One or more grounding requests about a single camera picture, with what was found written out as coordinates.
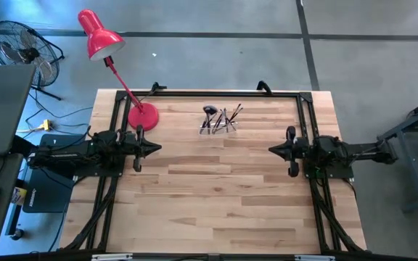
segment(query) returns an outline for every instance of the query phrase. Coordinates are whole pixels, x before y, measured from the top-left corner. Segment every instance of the wooden table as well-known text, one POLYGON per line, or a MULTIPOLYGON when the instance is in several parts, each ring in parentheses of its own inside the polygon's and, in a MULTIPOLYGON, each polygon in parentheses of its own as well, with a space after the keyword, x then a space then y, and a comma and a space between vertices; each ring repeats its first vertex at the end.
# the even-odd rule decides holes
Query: wooden table
MULTIPOLYGON (((92 133, 109 128, 115 92, 98 90, 92 133)), ((340 136, 331 93, 312 95, 320 134, 340 136)), ((319 253, 308 181, 302 173, 297 178, 288 176, 288 163, 267 150, 284 142, 287 126, 299 130, 294 99, 151 96, 146 100, 159 109, 160 122, 145 138, 163 148, 142 160, 140 173, 132 168, 133 157, 127 158, 116 193, 108 252, 319 253), (226 107, 231 114, 240 102, 244 109, 237 116, 236 133, 199 134, 204 105, 226 107)), ((90 218, 97 183, 98 178, 86 178, 73 189, 61 247, 90 218)), ((330 189, 337 219, 365 248, 350 186, 330 180, 330 189)), ((98 228, 97 242, 101 220, 98 228)), ((325 228, 331 245, 329 226, 325 228)))

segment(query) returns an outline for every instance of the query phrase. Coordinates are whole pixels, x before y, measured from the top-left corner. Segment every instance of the lamp base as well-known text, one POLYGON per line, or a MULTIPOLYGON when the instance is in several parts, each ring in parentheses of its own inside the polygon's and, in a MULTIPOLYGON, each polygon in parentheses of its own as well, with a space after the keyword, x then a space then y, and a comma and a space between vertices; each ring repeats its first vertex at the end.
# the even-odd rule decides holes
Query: lamp base
POLYGON ((137 107, 130 109, 130 112, 128 112, 128 124, 134 129, 136 129, 138 125, 142 125, 144 131, 152 130, 159 121, 157 108, 148 103, 143 103, 142 106, 143 113, 141 113, 137 107))

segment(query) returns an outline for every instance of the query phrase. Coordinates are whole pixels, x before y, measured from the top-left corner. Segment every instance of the black fan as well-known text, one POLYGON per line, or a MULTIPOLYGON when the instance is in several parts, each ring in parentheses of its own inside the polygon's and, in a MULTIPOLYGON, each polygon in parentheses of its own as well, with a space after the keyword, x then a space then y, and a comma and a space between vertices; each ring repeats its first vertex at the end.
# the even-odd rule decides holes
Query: black fan
POLYGON ((41 91, 39 87, 51 85, 57 79, 61 59, 64 59, 62 50, 34 29, 19 22, 0 22, 0 63, 36 65, 32 84, 38 87, 37 90, 41 91), (51 46, 61 52, 59 58, 51 46))

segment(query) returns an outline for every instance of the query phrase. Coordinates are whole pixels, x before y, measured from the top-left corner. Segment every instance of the fan stand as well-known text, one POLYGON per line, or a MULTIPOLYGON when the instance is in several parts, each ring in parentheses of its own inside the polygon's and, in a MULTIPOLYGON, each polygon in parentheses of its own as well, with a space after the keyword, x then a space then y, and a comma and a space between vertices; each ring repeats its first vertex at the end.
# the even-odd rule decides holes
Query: fan stand
POLYGON ((31 86, 30 88, 32 88, 33 90, 39 91, 39 92, 41 92, 44 95, 50 96, 52 98, 55 98, 58 101, 62 100, 60 97, 55 96, 54 94, 51 94, 51 93, 43 90, 42 88, 40 88, 40 85, 41 85, 41 72, 38 74, 38 83, 36 84, 36 87, 35 86, 31 86))

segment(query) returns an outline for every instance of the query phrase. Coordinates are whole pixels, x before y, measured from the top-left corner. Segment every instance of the gray floor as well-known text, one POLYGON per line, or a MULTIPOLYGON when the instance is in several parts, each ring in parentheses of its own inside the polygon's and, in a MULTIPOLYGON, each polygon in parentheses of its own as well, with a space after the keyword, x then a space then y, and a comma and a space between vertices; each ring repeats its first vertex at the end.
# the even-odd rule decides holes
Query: gray floor
MULTIPOLYGON (((418 35, 418 0, 304 0, 310 33, 418 35)), ((0 20, 34 28, 80 30, 76 15, 93 9, 117 31, 300 33, 294 0, 0 0, 0 20)), ((60 76, 41 96, 53 113, 90 107, 98 88, 119 87, 102 62, 86 56, 86 38, 49 37, 66 53, 60 76)), ((311 90, 302 40, 233 38, 126 38, 114 56, 133 88, 158 81, 169 88, 253 89, 265 80, 273 89, 311 90)), ((321 90, 332 92, 343 139, 368 142, 402 121, 418 105, 418 42, 312 41, 321 90)), ((37 110, 29 99, 22 116, 37 110)), ((55 120, 87 123, 90 111, 55 120)), ((84 132, 85 128, 60 128, 84 132)), ((42 133, 28 137, 38 143, 42 133)), ((414 199, 403 161, 385 166, 357 162, 358 207, 368 248, 376 253, 418 257, 418 212, 400 207, 414 199)), ((29 236, 0 239, 0 254, 46 251, 61 216, 22 214, 29 236)))

